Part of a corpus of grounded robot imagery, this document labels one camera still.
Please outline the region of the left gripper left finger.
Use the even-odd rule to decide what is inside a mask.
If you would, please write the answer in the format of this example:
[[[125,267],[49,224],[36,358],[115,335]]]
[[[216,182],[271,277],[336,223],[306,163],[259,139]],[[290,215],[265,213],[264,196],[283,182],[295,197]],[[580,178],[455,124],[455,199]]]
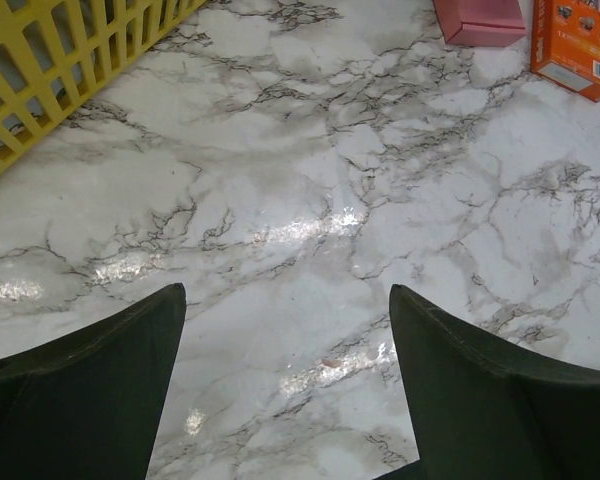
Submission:
[[[0,359],[0,479],[145,478],[185,314],[171,284]]]

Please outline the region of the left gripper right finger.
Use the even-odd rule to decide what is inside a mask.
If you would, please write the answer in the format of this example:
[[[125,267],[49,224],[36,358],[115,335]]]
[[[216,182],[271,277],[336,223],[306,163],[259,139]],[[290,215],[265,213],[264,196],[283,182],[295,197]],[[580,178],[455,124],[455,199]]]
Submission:
[[[600,479],[600,371],[535,353],[402,285],[391,329],[418,459],[394,479]]]

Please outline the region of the pink paper box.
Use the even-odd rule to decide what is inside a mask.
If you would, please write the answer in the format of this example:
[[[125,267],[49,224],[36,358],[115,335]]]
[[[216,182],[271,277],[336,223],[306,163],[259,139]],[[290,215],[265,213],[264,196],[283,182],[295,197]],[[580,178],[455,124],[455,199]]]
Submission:
[[[468,47],[507,47],[526,26],[517,0],[434,0],[445,42]]]

